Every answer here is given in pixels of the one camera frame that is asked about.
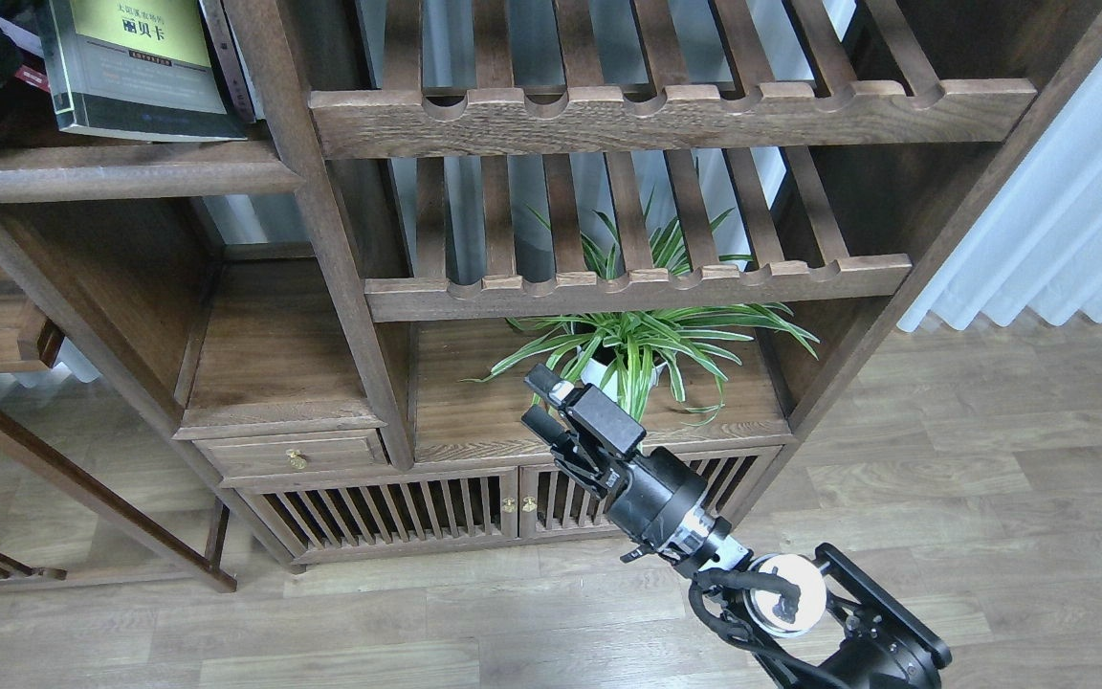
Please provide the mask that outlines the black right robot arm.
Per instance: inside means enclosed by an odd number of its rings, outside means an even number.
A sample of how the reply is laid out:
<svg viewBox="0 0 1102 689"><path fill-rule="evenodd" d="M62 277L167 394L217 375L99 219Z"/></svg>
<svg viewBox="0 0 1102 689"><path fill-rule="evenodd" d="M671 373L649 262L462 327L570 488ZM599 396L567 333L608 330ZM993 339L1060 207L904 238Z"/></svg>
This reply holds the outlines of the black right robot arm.
<svg viewBox="0 0 1102 689"><path fill-rule="evenodd" d="M952 650L834 545L812 558L761 555L705 507L704 480L668 449L640 450L646 429L602 389L537 365L545 400L523 415L557 467L598 499L635 543L690 580L696 618L749 653L782 688L937 688Z"/></svg>

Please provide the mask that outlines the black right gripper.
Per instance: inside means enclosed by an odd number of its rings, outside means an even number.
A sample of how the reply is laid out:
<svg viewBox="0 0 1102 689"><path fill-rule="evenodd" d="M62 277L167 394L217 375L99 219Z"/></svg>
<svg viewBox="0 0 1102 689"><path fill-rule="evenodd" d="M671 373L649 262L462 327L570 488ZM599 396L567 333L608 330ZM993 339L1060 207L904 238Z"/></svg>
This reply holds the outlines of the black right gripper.
<svg viewBox="0 0 1102 689"><path fill-rule="evenodd" d="M579 388L545 365L534 365L523 381L560 417L534 405L521 423L637 543L633 557L691 558L707 543L707 484L687 463L665 448L642 454L646 429L595 385Z"/></svg>

